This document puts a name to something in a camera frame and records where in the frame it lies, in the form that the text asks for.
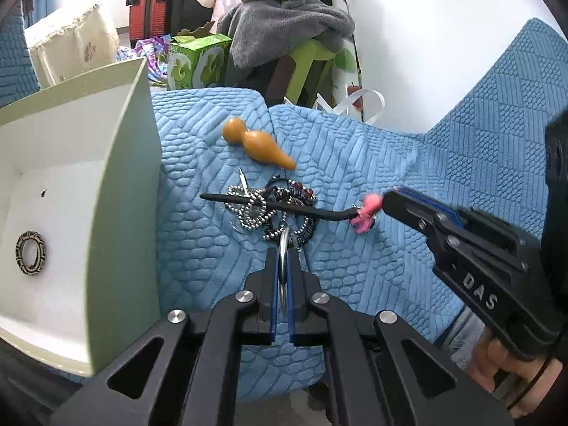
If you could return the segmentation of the person's right hand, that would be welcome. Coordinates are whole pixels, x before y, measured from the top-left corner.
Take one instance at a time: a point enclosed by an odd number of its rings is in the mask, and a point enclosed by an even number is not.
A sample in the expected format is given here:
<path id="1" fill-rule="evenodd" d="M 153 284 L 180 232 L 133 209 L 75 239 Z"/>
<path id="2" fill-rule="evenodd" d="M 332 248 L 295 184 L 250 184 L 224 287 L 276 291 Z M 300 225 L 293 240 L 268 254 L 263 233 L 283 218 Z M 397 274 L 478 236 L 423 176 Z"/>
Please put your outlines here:
<path id="1" fill-rule="evenodd" d="M 534 379 L 546 358 L 531 362 L 517 360 L 492 333 L 485 329 L 476 343 L 465 371 L 486 391 L 496 388 L 495 377 L 502 370 L 517 375 L 521 381 L 506 395 L 508 406 Z M 517 425 L 561 425 L 567 421 L 567 368 L 552 358 L 529 392 L 509 411 Z"/>

